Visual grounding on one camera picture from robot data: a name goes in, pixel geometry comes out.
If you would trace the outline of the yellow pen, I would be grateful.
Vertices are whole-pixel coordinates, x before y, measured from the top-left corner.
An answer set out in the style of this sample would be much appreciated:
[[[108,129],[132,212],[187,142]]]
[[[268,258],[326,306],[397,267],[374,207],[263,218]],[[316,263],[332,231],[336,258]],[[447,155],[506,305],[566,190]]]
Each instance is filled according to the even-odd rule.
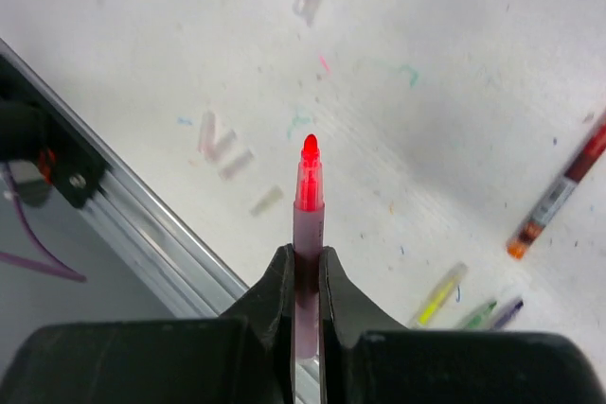
[[[458,330],[476,330],[481,328],[491,316],[497,306],[497,301],[492,299],[472,310],[464,316],[455,326]]]
[[[413,329],[426,328],[454,291],[457,290],[467,271],[468,267],[463,262],[454,264],[419,306],[407,326]]]

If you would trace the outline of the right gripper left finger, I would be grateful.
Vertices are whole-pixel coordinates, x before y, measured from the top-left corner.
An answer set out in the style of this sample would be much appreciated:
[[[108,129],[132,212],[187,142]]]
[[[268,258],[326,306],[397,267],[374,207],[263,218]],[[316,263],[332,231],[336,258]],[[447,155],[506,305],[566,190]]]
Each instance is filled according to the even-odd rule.
[[[277,248],[262,277],[220,317],[237,324],[235,403],[293,403],[294,249]]]

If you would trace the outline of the red ink pen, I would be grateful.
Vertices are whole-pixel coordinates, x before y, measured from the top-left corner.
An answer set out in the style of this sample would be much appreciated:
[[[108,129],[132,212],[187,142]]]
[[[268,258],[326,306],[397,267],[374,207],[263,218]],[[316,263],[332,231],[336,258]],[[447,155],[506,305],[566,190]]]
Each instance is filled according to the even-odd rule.
[[[605,150],[605,113],[602,113],[574,158],[546,189],[533,209],[508,240],[506,251],[521,260],[541,236],[551,220],[560,212],[586,174]]]

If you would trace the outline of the grey thin pen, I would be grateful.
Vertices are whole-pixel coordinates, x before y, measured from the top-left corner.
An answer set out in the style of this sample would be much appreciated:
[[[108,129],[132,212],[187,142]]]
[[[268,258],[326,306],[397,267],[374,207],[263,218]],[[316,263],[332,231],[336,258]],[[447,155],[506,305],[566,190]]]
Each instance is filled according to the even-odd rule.
[[[520,297],[507,303],[489,323],[489,330],[500,330],[509,324],[524,307],[524,300]]]

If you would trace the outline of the clear pink pen cap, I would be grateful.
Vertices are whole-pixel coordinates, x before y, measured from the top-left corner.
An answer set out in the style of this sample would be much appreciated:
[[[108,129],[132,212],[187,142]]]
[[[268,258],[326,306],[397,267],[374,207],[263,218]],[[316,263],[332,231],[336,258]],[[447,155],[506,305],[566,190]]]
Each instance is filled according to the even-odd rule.
[[[206,156],[210,156],[215,151],[215,134],[216,134],[216,115],[207,111],[203,114],[199,136],[198,136],[198,151]]]

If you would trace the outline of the clear grey pen cap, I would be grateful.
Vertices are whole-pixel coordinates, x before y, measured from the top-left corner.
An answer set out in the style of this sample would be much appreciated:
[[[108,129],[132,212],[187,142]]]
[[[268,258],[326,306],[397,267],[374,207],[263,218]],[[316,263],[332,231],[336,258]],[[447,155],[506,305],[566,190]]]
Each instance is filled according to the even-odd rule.
[[[215,134],[215,151],[212,155],[206,156],[205,159],[212,163],[219,162],[219,158],[223,153],[230,151],[233,146],[233,143],[236,141],[237,135],[233,130],[228,131],[219,139],[216,138]]]

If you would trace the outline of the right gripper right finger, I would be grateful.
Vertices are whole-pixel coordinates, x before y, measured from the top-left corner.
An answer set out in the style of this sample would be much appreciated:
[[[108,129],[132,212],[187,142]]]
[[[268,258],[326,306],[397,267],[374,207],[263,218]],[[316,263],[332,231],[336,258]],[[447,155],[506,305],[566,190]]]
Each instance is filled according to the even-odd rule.
[[[319,362],[323,403],[386,403],[378,367],[365,351],[384,344],[384,334],[407,331],[348,277],[332,247],[319,259]]]

